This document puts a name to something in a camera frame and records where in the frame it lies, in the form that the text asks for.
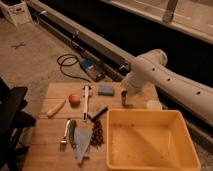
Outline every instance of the utensil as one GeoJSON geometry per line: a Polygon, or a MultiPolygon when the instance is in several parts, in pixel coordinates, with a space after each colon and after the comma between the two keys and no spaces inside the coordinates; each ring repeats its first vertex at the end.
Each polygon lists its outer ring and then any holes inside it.
{"type": "Polygon", "coordinates": [[[65,128],[65,132],[64,132],[64,137],[60,141],[60,151],[61,152],[65,151],[65,149],[66,149],[66,145],[67,145],[67,128],[68,128],[69,123],[70,123],[70,119],[68,119],[67,122],[66,122],[66,128],[65,128]]]}
{"type": "Polygon", "coordinates": [[[84,87],[84,121],[87,121],[88,118],[88,101],[89,101],[89,97],[92,96],[92,90],[91,87],[86,85],[84,87]]]}

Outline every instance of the floor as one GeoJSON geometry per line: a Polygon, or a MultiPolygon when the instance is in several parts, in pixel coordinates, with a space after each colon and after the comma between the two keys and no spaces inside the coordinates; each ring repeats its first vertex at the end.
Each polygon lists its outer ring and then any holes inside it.
{"type": "MultiPolygon", "coordinates": [[[[0,18],[0,76],[13,86],[27,86],[26,99],[29,104],[26,111],[34,117],[38,116],[42,99],[50,82],[78,82],[61,74],[56,62],[66,53],[76,54],[70,47],[62,43],[36,22],[14,27],[4,18],[0,18]]],[[[66,72],[88,78],[78,65],[68,68],[66,72]]],[[[194,129],[190,129],[192,138],[202,164],[202,171],[213,170],[212,146],[201,146],[194,129]]],[[[25,132],[21,142],[30,143],[32,129],[25,132]]]]}

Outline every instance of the yellow plastic bin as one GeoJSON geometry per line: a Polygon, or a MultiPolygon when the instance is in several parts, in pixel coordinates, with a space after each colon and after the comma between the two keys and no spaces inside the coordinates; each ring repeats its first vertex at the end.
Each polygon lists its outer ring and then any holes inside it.
{"type": "Polygon", "coordinates": [[[142,171],[201,169],[182,114],[175,110],[109,110],[107,166],[142,171]]]}

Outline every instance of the cable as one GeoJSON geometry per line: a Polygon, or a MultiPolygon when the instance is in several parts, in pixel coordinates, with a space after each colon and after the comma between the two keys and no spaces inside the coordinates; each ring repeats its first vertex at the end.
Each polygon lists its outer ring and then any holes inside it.
{"type": "Polygon", "coordinates": [[[70,77],[70,78],[74,78],[74,79],[80,79],[80,80],[84,80],[84,81],[87,81],[87,82],[91,82],[90,80],[88,80],[86,78],[78,77],[78,76],[73,76],[73,75],[67,74],[67,73],[65,73],[63,71],[63,67],[71,67],[71,66],[73,66],[73,65],[75,65],[77,63],[80,65],[80,61],[79,61],[79,59],[78,59],[78,57],[76,55],[74,55],[74,54],[64,54],[64,55],[61,55],[61,56],[58,57],[57,63],[60,66],[61,73],[64,74],[65,76],[70,77]],[[71,64],[64,64],[69,59],[75,59],[75,61],[73,63],[71,63],[71,64]]]}

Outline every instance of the chair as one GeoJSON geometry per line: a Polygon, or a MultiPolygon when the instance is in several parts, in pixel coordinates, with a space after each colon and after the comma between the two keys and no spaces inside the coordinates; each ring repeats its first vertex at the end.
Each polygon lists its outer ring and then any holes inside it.
{"type": "Polygon", "coordinates": [[[16,149],[24,128],[34,126],[36,120],[22,111],[27,87],[10,89],[0,77],[0,169],[7,164],[11,171],[19,170],[17,156],[26,153],[28,147],[16,149]]]}

